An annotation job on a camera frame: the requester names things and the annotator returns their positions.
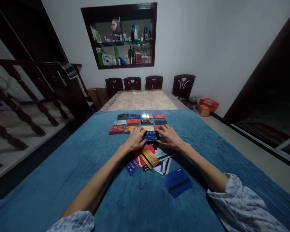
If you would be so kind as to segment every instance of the marble tabletop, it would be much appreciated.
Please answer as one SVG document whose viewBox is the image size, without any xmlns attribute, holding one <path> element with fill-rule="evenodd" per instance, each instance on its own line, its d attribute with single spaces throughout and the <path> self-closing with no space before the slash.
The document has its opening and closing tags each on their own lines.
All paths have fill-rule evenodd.
<svg viewBox="0 0 290 232">
<path fill-rule="evenodd" d="M 167 90 L 136 90 L 118 91 L 99 111 L 187 109 Z"/>
</svg>

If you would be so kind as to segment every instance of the striped towel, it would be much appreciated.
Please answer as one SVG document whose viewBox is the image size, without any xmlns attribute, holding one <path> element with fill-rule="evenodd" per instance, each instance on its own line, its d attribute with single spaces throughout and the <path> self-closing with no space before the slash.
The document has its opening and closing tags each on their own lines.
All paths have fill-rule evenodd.
<svg viewBox="0 0 290 232">
<path fill-rule="evenodd" d="M 58 62 L 58 61 L 56 61 L 56 63 L 61 65 L 61 67 L 67 73 L 67 75 L 70 78 L 70 80 L 78 77 L 78 74 L 75 71 L 75 68 L 70 63 L 68 63 L 68 62 Z"/>
</svg>

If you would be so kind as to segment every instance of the chair back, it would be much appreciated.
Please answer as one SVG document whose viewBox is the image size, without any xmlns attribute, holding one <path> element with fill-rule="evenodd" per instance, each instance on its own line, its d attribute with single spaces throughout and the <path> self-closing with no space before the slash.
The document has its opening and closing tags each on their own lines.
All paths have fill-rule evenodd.
<svg viewBox="0 0 290 232">
<path fill-rule="evenodd" d="M 172 94 L 176 97 L 189 99 L 196 76 L 183 74 L 174 77 Z"/>
<path fill-rule="evenodd" d="M 142 90 L 142 79 L 140 77 L 127 77 L 123 79 L 125 90 Z"/>
<path fill-rule="evenodd" d="M 112 96 L 115 95 L 118 91 L 122 91 L 122 79 L 113 77 L 105 79 L 106 83 L 106 92 L 109 97 L 109 99 L 112 98 Z"/>
<path fill-rule="evenodd" d="M 162 76 L 149 76 L 146 77 L 146 89 L 162 89 L 163 77 Z"/>
</svg>

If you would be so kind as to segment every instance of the cardboard box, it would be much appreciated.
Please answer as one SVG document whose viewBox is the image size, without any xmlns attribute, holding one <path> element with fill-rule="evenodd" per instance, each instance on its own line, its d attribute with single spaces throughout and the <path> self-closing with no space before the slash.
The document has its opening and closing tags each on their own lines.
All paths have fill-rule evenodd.
<svg viewBox="0 0 290 232">
<path fill-rule="evenodd" d="M 106 88 L 90 88 L 87 91 L 97 110 L 101 109 L 109 100 Z"/>
</svg>

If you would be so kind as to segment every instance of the stuffed toy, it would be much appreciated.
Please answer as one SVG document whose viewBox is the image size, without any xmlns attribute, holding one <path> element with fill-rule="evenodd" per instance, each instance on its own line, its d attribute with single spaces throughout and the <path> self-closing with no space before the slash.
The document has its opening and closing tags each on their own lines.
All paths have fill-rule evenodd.
<svg viewBox="0 0 290 232">
<path fill-rule="evenodd" d="M 119 20 L 117 19 L 113 19 L 112 20 L 112 25 L 111 25 L 111 29 L 113 32 L 113 41 L 120 41 L 120 33 L 121 33 L 121 28 L 120 28 L 120 17 Z"/>
</svg>

